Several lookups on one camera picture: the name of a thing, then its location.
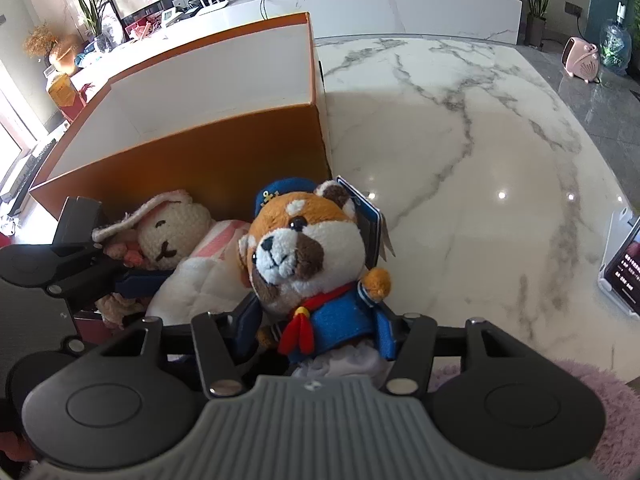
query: red panda plush toy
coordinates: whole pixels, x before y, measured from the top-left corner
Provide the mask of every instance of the red panda plush toy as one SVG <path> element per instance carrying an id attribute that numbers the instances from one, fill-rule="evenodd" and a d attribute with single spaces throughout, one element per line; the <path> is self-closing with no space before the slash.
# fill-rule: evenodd
<path id="1" fill-rule="evenodd" d="M 290 178 L 265 188 L 239 257 L 275 321 L 258 339 L 298 365 L 294 376 L 384 379 L 395 345 L 377 305 L 391 280 L 385 269 L 365 268 L 355 207 L 342 186 Z"/>

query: pink heater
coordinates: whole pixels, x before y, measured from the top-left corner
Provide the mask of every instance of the pink heater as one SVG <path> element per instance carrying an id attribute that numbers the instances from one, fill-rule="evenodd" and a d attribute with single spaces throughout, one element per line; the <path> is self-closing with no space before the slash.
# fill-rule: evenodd
<path id="1" fill-rule="evenodd" d="M 585 83 L 593 81 L 600 70 L 598 47 L 581 38 L 569 38 L 562 53 L 562 65 L 569 76 L 578 76 Z"/>

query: plush toy's hand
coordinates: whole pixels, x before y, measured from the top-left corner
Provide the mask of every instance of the plush toy's hand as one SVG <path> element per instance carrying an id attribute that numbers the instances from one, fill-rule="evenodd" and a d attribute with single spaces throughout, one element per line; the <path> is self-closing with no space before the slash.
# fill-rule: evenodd
<path id="1" fill-rule="evenodd" d="M 259 328 L 255 338 L 258 340 L 258 344 L 267 350 L 278 347 L 278 342 L 273 338 L 273 333 L 269 326 Z"/>
<path id="2" fill-rule="evenodd" d="M 360 280 L 367 295 L 376 303 L 384 300 L 391 292 L 391 276 L 388 271 L 374 267 Z"/>

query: plush toy's eye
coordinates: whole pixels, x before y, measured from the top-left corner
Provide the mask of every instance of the plush toy's eye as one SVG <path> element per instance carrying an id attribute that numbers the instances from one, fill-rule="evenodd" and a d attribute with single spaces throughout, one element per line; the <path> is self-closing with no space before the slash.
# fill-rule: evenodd
<path id="1" fill-rule="evenodd" d="M 289 223 L 289 227 L 294 231 L 300 232 L 306 226 L 306 224 L 307 222 L 305 217 L 296 216 L 295 218 L 291 219 L 291 222 Z"/>

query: red scarf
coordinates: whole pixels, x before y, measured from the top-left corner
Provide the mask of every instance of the red scarf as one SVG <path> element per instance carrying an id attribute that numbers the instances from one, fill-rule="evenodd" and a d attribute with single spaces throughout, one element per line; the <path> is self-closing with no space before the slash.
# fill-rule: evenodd
<path id="1" fill-rule="evenodd" d="M 311 313 L 318 310 L 325 303 L 343 295 L 345 292 L 353 288 L 353 283 L 339 286 L 331 292 L 324 292 L 311 298 L 306 298 L 302 306 L 296 308 L 292 313 L 292 319 L 285 327 L 278 345 L 278 353 L 289 355 L 296 347 L 304 355 L 311 355 L 315 349 L 314 329 L 309 318 Z"/>

